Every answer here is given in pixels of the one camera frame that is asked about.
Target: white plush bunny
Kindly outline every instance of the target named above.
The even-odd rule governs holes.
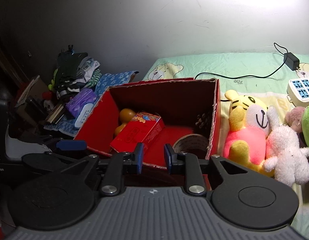
[[[274,177],[288,186],[309,181],[309,148],[300,148],[297,133],[289,126],[279,124],[276,109],[269,106],[267,116],[272,132],[266,141],[266,171],[274,169]]]

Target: black cable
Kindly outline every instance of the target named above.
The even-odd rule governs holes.
[[[285,64],[285,62],[287,61],[288,57],[286,57],[286,59],[283,61],[283,63],[281,64],[280,67],[278,67],[275,71],[273,71],[271,74],[267,75],[267,76],[264,76],[264,77],[260,77],[260,76],[255,76],[255,75],[245,75],[245,76],[240,76],[240,77],[227,77],[227,76],[223,76],[223,75],[220,75],[220,74],[216,74],[216,73],[211,73],[211,72],[201,72],[199,74],[197,74],[195,76],[194,79],[197,79],[198,76],[200,75],[214,75],[214,76],[218,76],[218,77],[223,77],[223,78],[228,78],[228,79],[240,79],[240,78],[247,78],[247,77],[255,77],[255,78],[268,78],[270,76],[272,76],[274,73],[276,73],[280,68],[282,68],[282,66]]]
[[[282,48],[282,49],[285,49],[286,52],[288,53],[287,48],[280,46],[278,43],[274,42],[273,45],[274,45],[274,47],[276,48],[276,50],[277,50],[278,52],[280,52],[282,55],[284,55],[284,54],[283,54],[280,50],[278,50],[278,48],[276,47],[276,45],[279,46],[279,47]]]

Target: tape roll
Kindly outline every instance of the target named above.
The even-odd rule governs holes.
[[[175,152],[188,152],[198,155],[198,151],[207,153],[209,140],[201,134],[188,134],[181,137],[173,145]]]

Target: box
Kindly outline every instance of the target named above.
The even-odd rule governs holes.
[[[66,109],[76,118],[75,128],[79,129],[83,125],[96,99],[91,88],[84,88],[66,104]]]
[[[133,152],[138,142],[144,143],[144,154],[164,128],[160,116],[146,112],[137,113],[110,143],[117,152]]]
[[[120,125],[119,113],[123,108],[160,115],[165,124],[165,128],[144,156],[142,173],[147,172],[149,178],[155,177],[152,174],[156,169],[166,170],[163,153],[166,143],[174,145],[183,136],[196,133],[195,124],[199,114],[209,112],[212,124],[207,136],[207,151],[198,157],[204,159],[210,154],[217,153],[221,116],[218,79],[141,81],[109,87],[75,139],[85,140],[88,149],[101,156],[111,156],[110,143],[113,140],[114,130]],[[148,172],[145,166],[154,169]],[[165,181],[173,178],[167,173],[165,175],[163,178]]]

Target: power adapter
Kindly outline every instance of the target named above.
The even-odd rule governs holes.
[[[300,60],[291,52],[287,52],[283,55],[283,62],[292,70],[295,71],[299,68]]]

